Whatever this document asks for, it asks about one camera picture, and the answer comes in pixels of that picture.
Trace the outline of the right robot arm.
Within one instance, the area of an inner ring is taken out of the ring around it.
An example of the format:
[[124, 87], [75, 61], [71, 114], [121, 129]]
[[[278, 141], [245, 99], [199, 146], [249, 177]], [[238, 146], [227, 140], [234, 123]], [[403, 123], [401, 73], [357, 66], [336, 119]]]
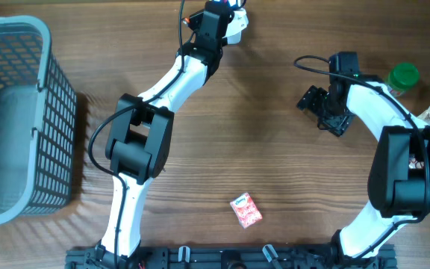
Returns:
[[297, 108], [337, 137], [358, 117], [378, 144], [367, 204], [318, 253], [329, 267], [366, 267], [397, 231], [430, 214], [430, 125], [397, 101], [378, 76], [363, 74], [357, 53], [338, 52], [324, 61], [328, 89], [311, 86]]

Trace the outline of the red tissue packet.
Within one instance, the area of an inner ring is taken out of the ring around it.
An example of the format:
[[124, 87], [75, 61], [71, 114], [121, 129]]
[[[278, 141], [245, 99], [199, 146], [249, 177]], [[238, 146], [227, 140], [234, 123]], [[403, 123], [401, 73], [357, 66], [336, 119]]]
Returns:
[[249, 193], [241, 194], [238, 198], [230, 202], [230, 206], [244, 229], [263, 219], [262, 214]]

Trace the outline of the green lid glass jar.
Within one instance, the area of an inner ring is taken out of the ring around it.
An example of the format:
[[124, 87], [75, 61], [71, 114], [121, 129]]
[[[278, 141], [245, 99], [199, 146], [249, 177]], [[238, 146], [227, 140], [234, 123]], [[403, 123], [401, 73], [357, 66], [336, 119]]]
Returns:
[[392, 96], [399, 97], [412, 90], [419, 80], [419, 70], [413, 64], [400, 63], [389, 72], [385, 84]]

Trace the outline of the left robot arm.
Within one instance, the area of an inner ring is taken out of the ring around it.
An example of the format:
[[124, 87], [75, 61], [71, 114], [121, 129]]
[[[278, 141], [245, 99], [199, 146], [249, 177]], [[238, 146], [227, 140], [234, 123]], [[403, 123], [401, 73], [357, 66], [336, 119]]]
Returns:
[[85, 268], [141, 268], [140, 224], [149, 186], [169, 156], [175, 113], [217, 71], [223, 47], [237, 44], [248, 25], [244, 1], [207, 1], [202, 10], [180, 16], [192, 34], [180, 40], [175, 62], [152, 88], [122, 95], [115, 113], [93, 133], [110, 126], [105, 156], [113, 178], [113, 201], [105, 235], [84, 255]]

